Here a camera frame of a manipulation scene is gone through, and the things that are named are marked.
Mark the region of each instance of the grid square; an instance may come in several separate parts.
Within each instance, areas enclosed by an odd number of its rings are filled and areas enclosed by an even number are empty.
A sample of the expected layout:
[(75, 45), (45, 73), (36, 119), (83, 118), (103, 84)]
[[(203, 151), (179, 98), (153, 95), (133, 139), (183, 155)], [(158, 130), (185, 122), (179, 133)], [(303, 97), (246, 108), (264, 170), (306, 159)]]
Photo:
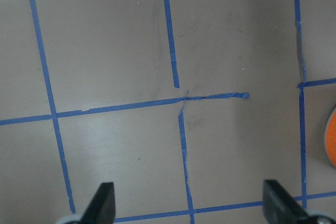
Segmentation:
[(261, 207), (249, 207), (195, 215), (195, 223), (259, 223), (266, 224)]
[(336, 0), (301, 0), (302, 45), (309, 80), (335, 77)]
[(336, 173), (324, 149), (324, 129), (336, 107), (336, 85), (305, 88), (307, 193), (336, 191)]
[(78, 212), (84, 211), (99, 184), (108, 181), (115, 183), (117, 217), (187, 209), (180, 107), (59, 120)]
[(180, 96), (163, 0), (36, 1), (58, 111)]
[(333, 218), (334, 220), (336, 219), (335, 206), (336, 197), (308, 200), (308, 209), (310, 211), (321, 211), (325, 215)]
[(50, 114), (29, 0), (0, 6), (0, 120)]
[(0, 127), (1, 223), (55, 223), (70, 214), (52, 124)]
[(169, 218), (155, 218), (139, 221), (130, 221), (127, 224), (190, 224), (190, 216), (175, 216)]
[(171, 0), (171, 9), (180, 85), (191, 95), (297, 78), (293, 0)]
[(298, 91), (188, 103), (184, 120), (194, 208), (262, 200), (264, 179), (301, 195)]

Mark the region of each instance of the orange plate with white rim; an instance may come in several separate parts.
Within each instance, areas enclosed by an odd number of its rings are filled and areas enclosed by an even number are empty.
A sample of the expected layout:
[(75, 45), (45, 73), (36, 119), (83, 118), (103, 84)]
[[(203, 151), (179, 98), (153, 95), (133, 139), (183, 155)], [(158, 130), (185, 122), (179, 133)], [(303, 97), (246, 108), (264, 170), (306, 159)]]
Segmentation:
[(330, 162), (336, 167), (336, 109), (331, 113), (325, 127), (324, 147)]

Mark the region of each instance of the metal bolt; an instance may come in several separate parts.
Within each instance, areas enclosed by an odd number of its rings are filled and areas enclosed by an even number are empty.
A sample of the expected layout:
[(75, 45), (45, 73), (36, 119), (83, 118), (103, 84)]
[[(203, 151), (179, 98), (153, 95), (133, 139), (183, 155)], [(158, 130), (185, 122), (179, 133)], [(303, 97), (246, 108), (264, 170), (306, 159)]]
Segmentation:
[(327, 219), (326, 217), (319, 217), (317, 218), (317, 223), (318, 224), (331, 224), (331, 221)]

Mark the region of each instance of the black object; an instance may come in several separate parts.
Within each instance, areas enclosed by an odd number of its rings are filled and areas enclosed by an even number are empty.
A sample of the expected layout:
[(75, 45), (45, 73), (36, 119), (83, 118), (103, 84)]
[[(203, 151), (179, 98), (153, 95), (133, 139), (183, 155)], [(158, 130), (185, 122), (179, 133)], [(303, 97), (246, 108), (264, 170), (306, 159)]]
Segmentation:
[(276, 180), (264, 180), (262, 203), (269, 224), (336, 224), (326, 216), (309, 216)]
[(115, 216), (114, 185), (102, 183), (78, 224), (112, 224)]

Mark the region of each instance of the blue tape line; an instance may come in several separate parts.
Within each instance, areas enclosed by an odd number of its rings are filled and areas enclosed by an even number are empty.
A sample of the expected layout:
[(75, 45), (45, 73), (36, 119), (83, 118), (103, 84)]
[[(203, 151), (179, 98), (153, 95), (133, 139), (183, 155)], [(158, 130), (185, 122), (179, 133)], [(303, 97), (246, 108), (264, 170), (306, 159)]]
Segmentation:
[(179, 74), (177, 73), (177, 62), (176, 62), (175, 42), (173, 36), (172, 14), (170, 11), (170, 0), (163, 0), (163, 1), (164, 1), (164, 11), (166, 15), (169, 51), (172, 63), (174, 86), (176, 88), (180, 88), (180, 81), (178, 80)]
[(200, 214), (203, 212), (215, 212), (215, 211), (231, 210), (231, 209), (246, 208), (246, 207), (258, 207), (258, 206), (262, 206), (262, 203), (263, 203), (262, 201), (256, 201), (256, 202), (233, 204), (233, 205), (227, 205), (227, 206), (207, 207), (207, 208), (195, 209), (195, 212), (197, 214)]
[(156, 219), (156, 218), (164, 218), (164, 217), (173, 217), (173, 216), (181, 216), (188, 215), (189, 211), (175, 211), (175, 212), (163, 212), (160, 214), (151, 214), (151, 215), (139, 215), (132, 217), (123, 217), (115, 219), (115, 223), (117, 222), (126, 222), (126, 221), (136, 221), (136, 220), (148, 220), (148, 219)]
[(307, 208), (307, 171), (306, 171), (306, 126), (304, 117), (305, 95), (303, 87), (299, 95), (300, 111), (300, 153), (301, 153), (301, 190), (302, 190), (302, 207)]
[(296, 26), (299, 36), (299, 53), (300, 53), (300, 59), (301, 59), (301, 65), (302, 65), (302, 75), (303, 75), (303, 82), (307, 82), (307, 72), (306, 72), (306, 62), (303, 57), (303, 51), (302, 51), (302, 30), (301, 30), (301, 11), (300, 11), (300, 0), (294, 0), (295, 4), (295, 20), (296, 20)]
[(329, 198), (329, 197), (335, 197), (335, 196), (336, 196), (336, 191), (332, 191), (330, 193), (307, 195), (307, 199), (320, 199), (320, 198)]
[(27, 116), (25, 118), (13, 118), (13, 119), (0, 120), (0, 125), (44, 121), (44, 120), (50, 120), (52, 118), (53, 117), (51, 115)]
[(87, 114), (96, 114), (103, 112), (111, 112), (111, 111), (121, 111), (121, 110), (129, 110), (129, 109), (138, 109), (138, 108), (146, 108), (152, 106), (161, 106), (178, 103), (184, 100), (204, 100), (204, 99), (229, 99), (229, 98), (243, 98), (247, 99), (249, 97), (249, 93), (225, 93), (225, 94), (215, 94), (209, 95), (207, 97), (178, 97), (171, 98), (165, 100), (157, 100), (157, 101), (148, 101), (148, 102), (139, 102), (139, 103), (130, 103), (124, 105), (115, 105), (115, 106), (107, 106), (101, 108), (89, 109), (86, 111), (82, 110), (74, 110), (67, 112), (59, 112), (57, 113), (58, 118), (66, 118), (69, 116), (78, 116), (78, 115), (87, 115)]
[(38, 50), (39, 50), (39, 54), (40, 54), (40, 60), (41, 60), (41, 65), (42, 65), (44, 81), (45, 81), (45, 85), (46, 85), (46, 89), (47, 89), (47, 95), (48, 95), (48, 101), (49, 101), (51, 116), (52, 116), (52, 120), (53, 120), (52, 122), (54, 124), (55, 137), (56, 137), (56, 141), (57, 141), (59, 157), (60, 157), (60, 161), (61, 161), (61, 165), (62, 165), (62, 171), (63, 171), (64, 181), (65, 181), (65, 185), (66, 185), (66, 190), (67, 190), (67, 194), (68, 194), (68, 197), (69, 197), (70, 210), (71, 210), (71, 212), (75, 213), (76, 212), (75, 204), (74, 204), (74, 200), (72, 198), (72, 191), (71, 191), (70, 179), (69, 179), (69, 174), (68, 174), (68, 168), (67, 168), (67, 163), (66, 163), (66, 160), (65, 160), (62, 138), (61, 138), (61, 134), (59, 132), (59, 125), (58, 125), (58, 119), (57, 119), (57, 114), (56, 114), (56, 106), (55, 106), (55, 103), (54, 103), (54, 97), (52, 95), (53, 93), (51, 91), (50, 77), (49, 77), (49, 71), (48, 71), (48, 66), (47, 66), (47, 61), (46, 61), (46, 54), (45, 54), (43, 40), (42, 40), (40, 23), (39, 23), (38, 14), (37, 14), (36, 1), (35, 0), (29, 0), (29, 2), (30, 2), (30, 8), (31, 8), (31, 11), (32, 11), (33, 21), (34, 21), (35, 34), (36, 34), (37, 45), (38, 45)]
[(190, 215), (190, 223), (194, 224), (195, 223), (195, 217), (194, 217), (195, 210), (194, 210), (193, 198), (191, 196), (189, 182), (188, 182), (189, 176), (188, 176), (188, 168), (187, 168), (187, 142), (186, 142), (185, 130), (184, 130), (183, 110), (181, 110), (178, 120), (179, 120), (178, 124), (180, 126), (184, 179), (185, 179), (185, 188), (187, 192), (187, 202), (188, 202), (188, 209), (189, 209), (189, 215)]
[(324, 79), (324, 80), (317, 80), (317, 81), (307, 81), (306, 83), (301, 83), (304, 87), (313, 87), (313, 86), (320, 86), (320, 85), (328, 85), (328, 84), (335, 84), (336, 78), (332, 79)]

